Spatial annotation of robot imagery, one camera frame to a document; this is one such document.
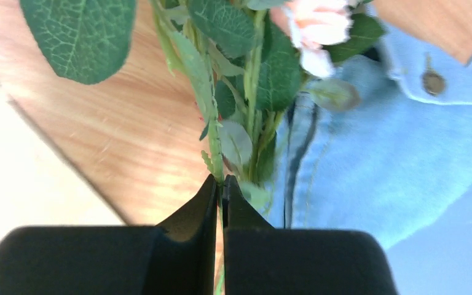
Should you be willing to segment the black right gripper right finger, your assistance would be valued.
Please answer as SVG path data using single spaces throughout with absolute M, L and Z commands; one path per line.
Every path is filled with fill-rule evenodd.
M 226 294 L 396 294 L 386 255 L 355 230 L 276 229 L 224 182 Z

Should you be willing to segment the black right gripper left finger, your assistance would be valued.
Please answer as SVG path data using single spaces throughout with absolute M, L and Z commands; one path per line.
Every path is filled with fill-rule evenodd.
M 28 226 L 0 241 L 0 294 L 212 294 L 218 185 L 154 226 Z

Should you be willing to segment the peach green wrapping paper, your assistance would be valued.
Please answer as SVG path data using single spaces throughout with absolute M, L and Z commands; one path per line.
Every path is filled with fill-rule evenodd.
M 0 86 L 0 241 L 21 226 L 120 224 Z

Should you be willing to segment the single pink fake rose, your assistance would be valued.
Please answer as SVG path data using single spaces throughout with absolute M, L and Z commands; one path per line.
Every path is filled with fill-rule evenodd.
M 20 1 L 53 72 L 94 85 L 125 64 L 136 1 Z M 330 107 L 359 102 L 337 66 L 371 48 L 385 29 L 363 1 L 152 1 L 170 71 L 192 85 L 205 122 L 202 158 L 216 180 L 232 172 L 243 204 L 267 216 L 277 186 L 281 118 L 301 94 Z

